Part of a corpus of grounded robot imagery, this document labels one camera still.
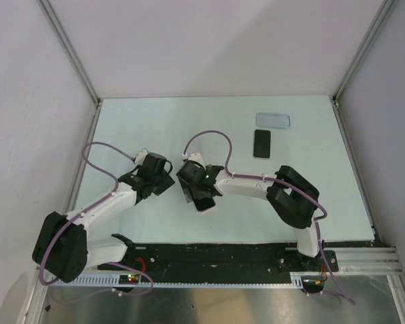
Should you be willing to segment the blue-edged black phone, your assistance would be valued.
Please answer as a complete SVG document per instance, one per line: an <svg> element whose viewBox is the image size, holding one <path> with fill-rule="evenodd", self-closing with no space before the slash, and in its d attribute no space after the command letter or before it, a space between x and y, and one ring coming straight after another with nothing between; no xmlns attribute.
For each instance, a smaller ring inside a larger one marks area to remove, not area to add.
<svg viewBox="0 0 405 324"><path fill-rule="evenodd" d="M213 198L201 198L193 200L194 206L199 213L208 211L216 206Z"/></svg>

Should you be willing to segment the pink phone case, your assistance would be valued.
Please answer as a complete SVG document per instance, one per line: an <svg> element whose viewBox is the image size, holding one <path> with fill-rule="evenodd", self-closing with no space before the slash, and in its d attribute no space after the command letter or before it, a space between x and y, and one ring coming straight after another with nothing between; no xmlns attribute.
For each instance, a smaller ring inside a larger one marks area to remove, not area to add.
<svg viewBox="0 0 405 324"><path fill-rule="evenodd" d="M215 208L216 204L215 202L209 201L209 202L198 202L196 204L196 209L199 213L204 213L207 211L210 211L211 209Z"/></svg>

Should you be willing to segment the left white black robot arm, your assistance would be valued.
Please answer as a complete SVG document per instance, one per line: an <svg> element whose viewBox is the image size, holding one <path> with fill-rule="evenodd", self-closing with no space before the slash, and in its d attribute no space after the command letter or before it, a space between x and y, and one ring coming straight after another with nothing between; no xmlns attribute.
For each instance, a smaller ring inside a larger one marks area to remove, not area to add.
<svg viewBox="0 0 405 324"><path fill-rule="evenodd" d="M173 166L162 155L141 150L134 160L135 169L114 179L113 188L98 201L65 215L46 216L38 235L32 260L41 271L70 283L83 270L105 263L129 269L136 262L132 241L121 234L93 240L92 233L151 195L160 195L174 185Z"/></svg>

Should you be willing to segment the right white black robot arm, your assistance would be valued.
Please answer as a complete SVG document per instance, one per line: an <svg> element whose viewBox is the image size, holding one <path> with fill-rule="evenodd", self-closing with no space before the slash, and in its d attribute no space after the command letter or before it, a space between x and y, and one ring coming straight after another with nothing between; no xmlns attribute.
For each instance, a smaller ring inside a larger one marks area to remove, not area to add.
<svg viewBox="0 0 405 324"><path fill-rule="evenodd" d="M298 262L315 270L322 262L317 222L327 216L319 191L295 169L282 165L273 176L238 174L219 165L204 166L190 159L176 173L185 197L195 205L214 203L216 196L247 196L267 201L279 218L294 229Z"/></svg>

